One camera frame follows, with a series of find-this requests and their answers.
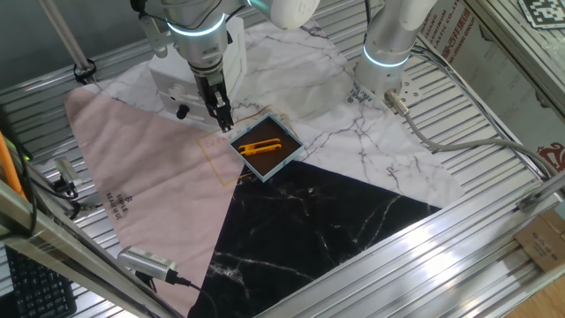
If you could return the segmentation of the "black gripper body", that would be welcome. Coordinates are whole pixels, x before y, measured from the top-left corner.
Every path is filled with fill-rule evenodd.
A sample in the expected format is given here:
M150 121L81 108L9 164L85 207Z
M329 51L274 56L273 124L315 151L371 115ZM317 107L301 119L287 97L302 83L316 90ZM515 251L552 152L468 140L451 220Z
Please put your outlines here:
M215 95L219 87L224 88L227 93L223 74L223 61L217 61L208 66L203 64L190 64L190 68L203 101L205 95Z

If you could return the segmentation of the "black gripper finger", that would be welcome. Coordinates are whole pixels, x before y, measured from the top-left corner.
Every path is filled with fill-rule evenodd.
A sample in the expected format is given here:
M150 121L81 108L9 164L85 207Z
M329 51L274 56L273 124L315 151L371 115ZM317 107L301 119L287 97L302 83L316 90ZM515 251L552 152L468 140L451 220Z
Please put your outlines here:
M227 96L226 90L219 87L215 92L217 100L216 119L223 133L232 129L233 119L231 116L230 100Z
M220 108L218 100L215 95L205 95L203 97L204 103L207 107L207 111L210 117L214 118L219 126L222 126L222 120L220 117Z

